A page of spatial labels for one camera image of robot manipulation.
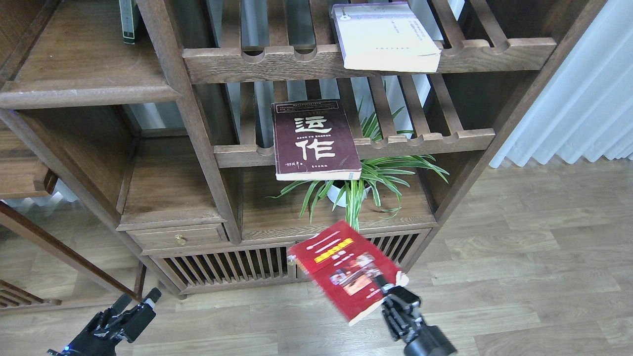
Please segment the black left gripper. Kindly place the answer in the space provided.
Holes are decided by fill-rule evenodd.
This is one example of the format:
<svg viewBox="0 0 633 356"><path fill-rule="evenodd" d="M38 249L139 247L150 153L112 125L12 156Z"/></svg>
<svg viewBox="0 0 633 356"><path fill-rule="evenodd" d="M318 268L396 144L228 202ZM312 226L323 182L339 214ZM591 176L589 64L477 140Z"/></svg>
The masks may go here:
<svg viewBox="0 0 633 356"><path fill-rule="evenodd" d="M134 342L155 318L153 308L160 298L160 289L152 288L140 304L125 311L133 298L122 294L111 307L95 315L74 339L74 346L113 347L121 340Z"/></svg>

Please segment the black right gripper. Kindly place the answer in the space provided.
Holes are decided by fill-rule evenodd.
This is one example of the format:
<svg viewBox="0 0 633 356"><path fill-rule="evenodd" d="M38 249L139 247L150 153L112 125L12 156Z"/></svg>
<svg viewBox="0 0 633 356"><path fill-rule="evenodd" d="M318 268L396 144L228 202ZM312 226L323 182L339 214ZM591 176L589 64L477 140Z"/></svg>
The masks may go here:
<svg viewBox="0 0 633 356"><path fill-rule="evenodd" d="M392 338L403 340L406 356L456 356L457 350L437 326L421 315L421 299L403 287L395 287L384 275L373 278L382 295L382 315Z"/></svg>

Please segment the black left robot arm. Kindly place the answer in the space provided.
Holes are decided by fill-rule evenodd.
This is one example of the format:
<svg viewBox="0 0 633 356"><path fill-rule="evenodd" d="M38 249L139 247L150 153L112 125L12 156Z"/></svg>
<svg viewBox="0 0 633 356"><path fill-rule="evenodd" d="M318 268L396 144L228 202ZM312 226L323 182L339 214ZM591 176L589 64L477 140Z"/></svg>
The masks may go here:
<svg viewBox="0 0 633 356"><path fill-rule="evenodd" d="M154 307L161 297L158 288L152 288L144 300L124 311L132 298L122 294L108 309L95 314L81 332L61 351L49 349L52 356L115 356L117 344L126 340L132 343L154 319Z"/></svg>

